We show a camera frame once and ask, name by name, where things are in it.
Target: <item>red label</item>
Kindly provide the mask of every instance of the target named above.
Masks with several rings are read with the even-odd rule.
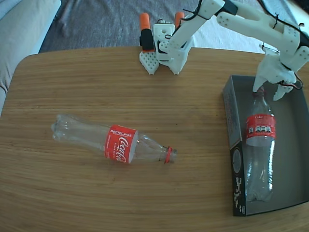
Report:
[[[276,119],[272,115],[252,115],[247,118],[247,139],[256,136],[276,138]]]
[[[129,163],[129,154],[136,130],[112,125],[105,142],[105,156],[111,160]]]

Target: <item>empty plastic bottle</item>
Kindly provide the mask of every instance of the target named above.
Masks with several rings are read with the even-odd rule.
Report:
[[[272,195],[273,154],[276,119],[264,99],[264,88],[253,93],[251,115],[247,118],[247,201],[268,201]]]
[[[133,160],[175,161],[177,150],[164,147],[138,130],[118,125],[98,125],[73,115],[58,115],[52,125],[53,138],[131,163]]]

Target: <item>robotic arm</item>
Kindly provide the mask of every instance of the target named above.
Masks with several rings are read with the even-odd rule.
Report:
[[[155,52],[144,46],[147,41],[149,44],[152,35],[150,32],[148,36],[143,36],[143,30],[150,28],[141,28],[143,52],[140,61],[149,74],[154,74],[159,64],[169,66],[174,74],[179,74],[194,46],[193,34],[212,16],[217,16],[217,22],[222,27],[257,38],[280,50],[274,52],[262,47],[266,55],[258,66],[253,92],[269,81],[278,84],[274,100],[282,98],[293,89],[297,77],[295,73],[309,60],[309,37],[297,25],[278,20],[246,4],[233,0],[200,0],[195,12],[185,18],[181,16],[176,15],[176,25],[181,19],[176,29],[163,20],[154,25]]]

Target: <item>cardboard box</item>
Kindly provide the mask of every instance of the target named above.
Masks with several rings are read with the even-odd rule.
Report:
[[[264,84],[265,99],[276,117],[273,193],[268,202],[246,202],[247,167],[245,127],[253,105],[254,77],[229,78],[224,102],[230,146],[234,216],[279,210],[309,201],[309,111],[302,90],[292,90],[273,101],[277,85]]]

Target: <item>orange cap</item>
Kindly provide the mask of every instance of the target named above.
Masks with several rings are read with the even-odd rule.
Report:
[[[180,20],[184,17],[185,17],[184,12],[179,11],[175,14],[175,27],[176,28],[179,26]]]
[[[150,29],[149,15],[147,13],[140,14],[140,30]]]

